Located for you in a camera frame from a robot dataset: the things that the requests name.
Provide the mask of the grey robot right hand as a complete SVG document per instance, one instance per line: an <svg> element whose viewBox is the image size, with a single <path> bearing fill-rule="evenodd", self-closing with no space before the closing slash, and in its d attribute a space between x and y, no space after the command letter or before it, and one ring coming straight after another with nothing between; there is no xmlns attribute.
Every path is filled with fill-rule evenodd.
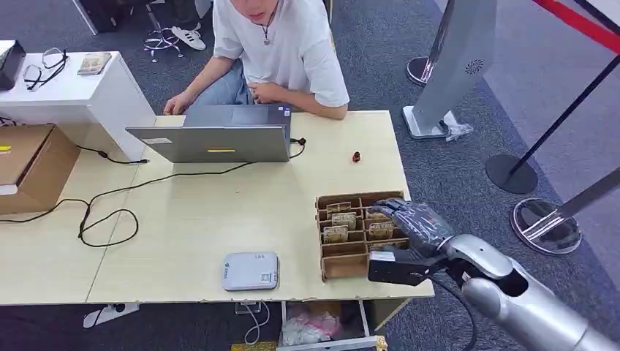
<svg viewBox="0 0 620 351"><path fill-rule="evenodd" d="M376 201L369 211L389 217L409 239L407 249L385 248L399 262L437 257L441 246L455 235L453 228L426 203L389 198Z"/></svg>

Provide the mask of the person's right hand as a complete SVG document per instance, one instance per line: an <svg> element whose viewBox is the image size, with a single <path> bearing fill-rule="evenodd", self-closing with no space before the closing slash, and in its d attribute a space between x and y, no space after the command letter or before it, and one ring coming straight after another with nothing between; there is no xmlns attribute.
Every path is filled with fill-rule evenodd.
<svg viewBox="0 0 620 351"><path fill-rule="evenodd" d="M177 94L167 101L163 113L166 116L181 115L189 106L192 105L195 99L196 97L194 94L186 91Z"/></svg>

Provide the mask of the person's left hand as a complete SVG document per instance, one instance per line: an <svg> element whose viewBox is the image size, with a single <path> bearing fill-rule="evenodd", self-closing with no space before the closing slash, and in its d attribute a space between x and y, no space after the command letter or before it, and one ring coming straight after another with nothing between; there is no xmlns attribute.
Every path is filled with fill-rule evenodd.
<svg viewBox="0 0 620 351"><path fill-rule="evenodd" d="M249 83L248 88L252 93L253 100L260 104L287 102L288 90L275 83Z"/></svg>

